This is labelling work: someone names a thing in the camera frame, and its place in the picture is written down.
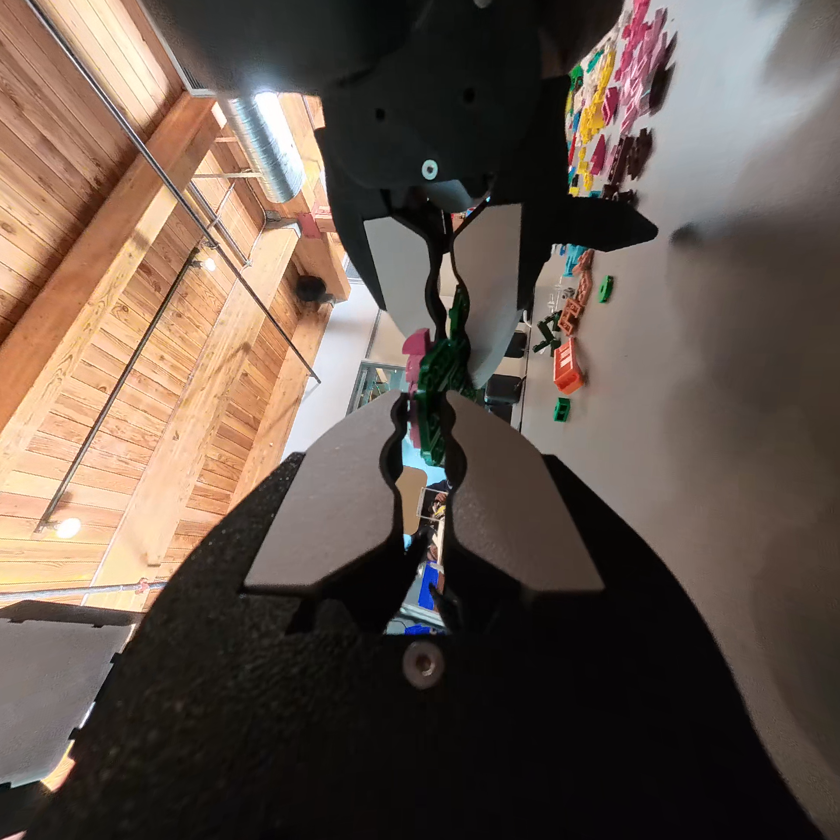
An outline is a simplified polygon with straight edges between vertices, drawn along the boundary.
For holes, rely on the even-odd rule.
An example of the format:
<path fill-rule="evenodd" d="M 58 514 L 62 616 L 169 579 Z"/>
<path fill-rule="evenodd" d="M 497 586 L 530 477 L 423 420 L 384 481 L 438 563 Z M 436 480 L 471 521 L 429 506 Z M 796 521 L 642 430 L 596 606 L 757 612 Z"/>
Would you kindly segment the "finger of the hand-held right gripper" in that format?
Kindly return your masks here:
<path fill-rule="evenodd" d="M 484 204 L 455 231 L 451 259 L 466 289 L 469 314 L 467 371 L 474 387 L 484 386 L 505 356 L 516 331 L 522 206 Z"/>
<path fill-rule="evenodd" d="M 364 222 L 364 232 L 384 299 L 377 319 L 369 361 L 404 366 L 402 346 L 419 329 L 430 337 L 436 323 L 430 314 L 426 288 L 438 278 L 427 239 L 395 217 Z"/>

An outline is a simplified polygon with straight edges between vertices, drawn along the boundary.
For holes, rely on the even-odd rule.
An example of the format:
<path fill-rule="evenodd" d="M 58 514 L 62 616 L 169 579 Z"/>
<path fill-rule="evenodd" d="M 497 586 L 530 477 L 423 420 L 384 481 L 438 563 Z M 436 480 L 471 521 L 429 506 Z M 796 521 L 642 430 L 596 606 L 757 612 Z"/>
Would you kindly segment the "brown lego arch bricks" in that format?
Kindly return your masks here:
<path fill-rule="evenodd" d="M 581 255 L 579 255 L 572 267 L 572 277 L 577 279 L 577 287 L 574 293 L 565 299 L 558 320 L 560 330 L 568 338 L 574 336 L 578 329 L 581 316 L 592 294 L 592 262 L 594 255 L 594 250 L 587 248 L 581 252 Z"/>

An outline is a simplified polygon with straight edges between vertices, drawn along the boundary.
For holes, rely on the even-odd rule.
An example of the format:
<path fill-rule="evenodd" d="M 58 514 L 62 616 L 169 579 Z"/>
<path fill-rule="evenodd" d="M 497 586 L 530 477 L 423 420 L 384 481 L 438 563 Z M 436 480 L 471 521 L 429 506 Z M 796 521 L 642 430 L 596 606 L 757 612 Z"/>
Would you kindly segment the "dark grey notched panel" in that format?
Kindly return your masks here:
<path fill-rule="evenodd" d="M 52 773 L 142 618 L 141 612 L 33 600 L 2 607 L 2 785 Z"/>

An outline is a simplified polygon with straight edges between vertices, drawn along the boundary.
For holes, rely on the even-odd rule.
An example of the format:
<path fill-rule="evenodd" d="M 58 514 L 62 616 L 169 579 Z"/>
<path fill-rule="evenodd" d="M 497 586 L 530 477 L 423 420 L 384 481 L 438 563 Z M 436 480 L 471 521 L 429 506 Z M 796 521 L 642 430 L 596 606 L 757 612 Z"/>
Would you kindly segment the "pile of colourful lego bricks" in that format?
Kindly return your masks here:
<path fill-rule="evenodd" d="M 628 2 L 618 22 L 571 72 L 565 103 L 572 196 L 637 204 L 634 185 L 654 151 L 648 125 L 676 68 L 666 6 Z"/>

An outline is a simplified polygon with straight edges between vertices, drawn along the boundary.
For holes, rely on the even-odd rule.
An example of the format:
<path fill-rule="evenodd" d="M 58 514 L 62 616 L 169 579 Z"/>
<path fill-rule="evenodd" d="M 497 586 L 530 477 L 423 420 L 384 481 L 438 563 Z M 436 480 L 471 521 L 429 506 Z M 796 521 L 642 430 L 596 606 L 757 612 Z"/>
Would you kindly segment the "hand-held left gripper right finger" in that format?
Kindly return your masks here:
<path fill-rule="evenodd" d="M 457 392 L 449 441 L 465 457 L 447 527 L 466 551 L 529 594 L 604 590 L 540 452 L 509 423 Z"/>

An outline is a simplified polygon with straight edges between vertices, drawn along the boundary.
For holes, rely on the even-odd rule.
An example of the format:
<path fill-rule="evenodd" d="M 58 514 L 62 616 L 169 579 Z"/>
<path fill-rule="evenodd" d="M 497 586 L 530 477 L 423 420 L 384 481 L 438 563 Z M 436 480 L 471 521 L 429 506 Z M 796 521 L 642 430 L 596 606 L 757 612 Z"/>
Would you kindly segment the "orange lego brick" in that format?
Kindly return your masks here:
<path fill-rule="evenodd" d="M 553 351 L 553 383 L 563 396 L 570 396 L 585 385 L 575 337 Z"/>

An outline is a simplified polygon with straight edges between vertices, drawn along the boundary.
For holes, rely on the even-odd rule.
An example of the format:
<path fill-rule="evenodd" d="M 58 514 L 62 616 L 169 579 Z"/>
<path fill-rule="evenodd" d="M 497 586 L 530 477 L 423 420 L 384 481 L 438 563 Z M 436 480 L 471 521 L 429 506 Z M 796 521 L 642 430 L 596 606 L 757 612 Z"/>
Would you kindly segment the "black chair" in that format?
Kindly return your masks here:
<path fill-rule="evenodd" d="M 512 424 L 515 406 L 520 403 L 525 378 L 510 374 L 494 374 L 485 385 L 484 404 L 492 415 Z"/>

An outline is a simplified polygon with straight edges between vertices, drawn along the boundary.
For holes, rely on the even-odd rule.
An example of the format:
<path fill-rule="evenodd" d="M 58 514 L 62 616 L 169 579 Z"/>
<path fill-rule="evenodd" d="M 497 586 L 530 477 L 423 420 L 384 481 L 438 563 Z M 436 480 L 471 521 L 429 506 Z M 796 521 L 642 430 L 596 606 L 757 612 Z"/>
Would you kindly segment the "silver ventilation duct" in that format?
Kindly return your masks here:
<path fill-rule="evenodd" d="M 279 95 L 265 91 L 217 103 L 266 197 L 277 204 L 296 198 L 306 172 Z"/>

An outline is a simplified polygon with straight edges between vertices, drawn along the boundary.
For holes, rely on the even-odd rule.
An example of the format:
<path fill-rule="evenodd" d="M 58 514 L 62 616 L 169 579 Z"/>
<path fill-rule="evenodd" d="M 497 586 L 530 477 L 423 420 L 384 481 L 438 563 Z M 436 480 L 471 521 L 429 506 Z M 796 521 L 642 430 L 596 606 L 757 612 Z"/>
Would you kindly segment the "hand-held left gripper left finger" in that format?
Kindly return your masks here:
<path fill-rule="evenodd" d="M 247 592 L 315 595 L 404 551 L 406 394 L 391 390 L 307 449 L 245 577 Z"/>

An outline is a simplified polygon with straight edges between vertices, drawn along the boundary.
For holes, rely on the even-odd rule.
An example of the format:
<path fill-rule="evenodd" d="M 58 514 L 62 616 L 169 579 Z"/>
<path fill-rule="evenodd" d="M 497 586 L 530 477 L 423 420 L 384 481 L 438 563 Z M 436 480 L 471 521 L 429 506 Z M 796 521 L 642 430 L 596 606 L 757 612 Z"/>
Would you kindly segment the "tan chair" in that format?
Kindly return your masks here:
<path fill-rule="evenodd" d="M 405 466 L 395 484 L 402 500 L 403 533 L 413 536 L 420 528 L 427 473 L 416 467 Z"/>

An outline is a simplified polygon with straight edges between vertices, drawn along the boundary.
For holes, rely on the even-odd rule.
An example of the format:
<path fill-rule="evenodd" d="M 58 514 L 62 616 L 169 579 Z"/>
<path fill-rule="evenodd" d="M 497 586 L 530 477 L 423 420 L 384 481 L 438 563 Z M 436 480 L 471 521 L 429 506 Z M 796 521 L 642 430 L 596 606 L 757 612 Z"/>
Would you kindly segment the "green and pink lego build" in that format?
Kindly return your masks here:
<path fill-rule="evenodd" d="M 448 331 L 432 341 L 429 329 L 412 333 L 402 351 L 407 357 L 405 375 L 411 401 L 409 434 L 428 466 L 440 467 L 445 461 L 446 443 L 440 421 L 444 396 L 455 391 L 475 401 L 478 393 L 468 372 L 470 357 L 466 322 L 469 294 L 459 281 L 448 310 Z"/>

